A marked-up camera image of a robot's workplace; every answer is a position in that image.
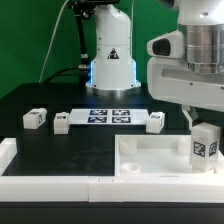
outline black table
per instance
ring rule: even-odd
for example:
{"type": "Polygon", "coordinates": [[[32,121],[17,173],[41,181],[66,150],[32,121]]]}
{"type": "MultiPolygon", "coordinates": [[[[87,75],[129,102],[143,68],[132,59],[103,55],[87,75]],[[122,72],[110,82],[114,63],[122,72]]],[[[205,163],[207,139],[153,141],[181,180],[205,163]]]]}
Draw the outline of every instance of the black table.
{"type": "MultiPolygon", "coordinates": [[[[166,121],[161,134],[189,134],[181,106],[153,100],[145,85],[137,95],[108,99],[88,94],[78,84],[24,84],[1,99],[0,108],[1,139],[15,137],[18,146],[5,176],[113,176],[115,134],[147,134],[143,125],[75,125],[68,135],[54,135],[55,114],[75,108],[162,111],[166,121]],[[41,107],[48,111],[45,124],[24,130],[22,116],[41,107]]],[[[222,113],[198,112],[201,119],[223,127],[222,113]]],[[[224,205],[1,202],[0,217],[2,223],[223,223],[224,205]]]]}

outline green backdrop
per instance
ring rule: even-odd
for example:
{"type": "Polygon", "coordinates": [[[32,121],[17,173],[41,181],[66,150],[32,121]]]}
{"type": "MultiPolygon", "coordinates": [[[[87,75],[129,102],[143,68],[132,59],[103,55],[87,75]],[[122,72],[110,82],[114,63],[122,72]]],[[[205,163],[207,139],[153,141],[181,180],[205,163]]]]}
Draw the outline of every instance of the green backdrop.
{"type": "MultiPolygon", "coordinates": [[[[0,1],[0,98],[15,87],[38,82],[56,18],[65,0],[0,1]]],[[[119,9],[131,14],[132,0],[121,0],[119,9]]],[[[176,29],[177,12],[161,6],[157,0],[135,0],[133,58],[137,78],[146,82],[147,42],[176,29]]],[[[95,21],[84,22],[91,58],[95,56],[95,21]]],[[[80,62],[77,27],[72,11],[64,10],[56,39],[44,73],[44,79],[61,68],[80,62]]]]}

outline blue light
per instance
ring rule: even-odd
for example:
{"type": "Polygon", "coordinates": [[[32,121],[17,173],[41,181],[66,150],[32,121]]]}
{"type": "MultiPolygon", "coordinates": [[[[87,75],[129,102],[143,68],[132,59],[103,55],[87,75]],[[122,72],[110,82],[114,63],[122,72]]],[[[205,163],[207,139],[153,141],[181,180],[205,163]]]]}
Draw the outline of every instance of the blue light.
{"type": "Polygon", "coordinates": [[[90,84],[93,84],[93,62],[90,64],[90,84]]]}
{"type": "Polygon", "coordinates": [[[134,79],[135,79],[135,84],[137,83],[137,64],[134,62],[134,79]]]}

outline black tabletop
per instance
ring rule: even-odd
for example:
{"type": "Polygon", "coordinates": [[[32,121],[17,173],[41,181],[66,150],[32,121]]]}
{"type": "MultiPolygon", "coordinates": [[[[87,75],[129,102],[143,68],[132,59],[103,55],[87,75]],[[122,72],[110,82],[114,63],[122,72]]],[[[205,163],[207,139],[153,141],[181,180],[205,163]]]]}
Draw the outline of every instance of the black tabletop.
{"type": "Polygon", "coordinates": [[[108,98],[88,94],[78,84],[25,84],[0,101],[0,136],[16,137],[18,153],[4,175],[113,176],[116,134],[145,135],[145,125],[72,125],[68,135],[54,135],[56,113],[72,109],[147,109],[162,111],[161,134],[187,134],[179,105],[154,101],[143,85],[139,94],[108,98]],[[37,130],[23,128],[22,117],[33,108],[46,108],[47,121],[37,130]]]}

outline white cube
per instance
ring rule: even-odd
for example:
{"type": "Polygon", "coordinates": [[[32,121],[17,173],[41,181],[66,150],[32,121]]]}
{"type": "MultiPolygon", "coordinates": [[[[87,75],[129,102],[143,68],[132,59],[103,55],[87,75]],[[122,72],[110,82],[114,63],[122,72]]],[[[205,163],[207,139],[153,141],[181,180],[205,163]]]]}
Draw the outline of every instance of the white cube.
{"type": "Polygon", "coordinates": [[[201,123],[192,128],[190,164],[199,170],[208,171],[218,162],[221,128],[201,123]]]}
{"type": "Polygon", "coordinates": [[[68,134],[69,131],[69,113],[57,113],[54,118],[54,134],[68,134]]]}
{"type": "Polygon", "coordinates": [[[32,109],[23,116],[23,127],[25,129],[37,129],[46,121],[47,110],[44,108],[32,109]]]}
{"type": "Polygon", "coordinates": [[[146,132],[159,134],[163,129],[165,113],[153,112],[146,121],[146,132]]]}

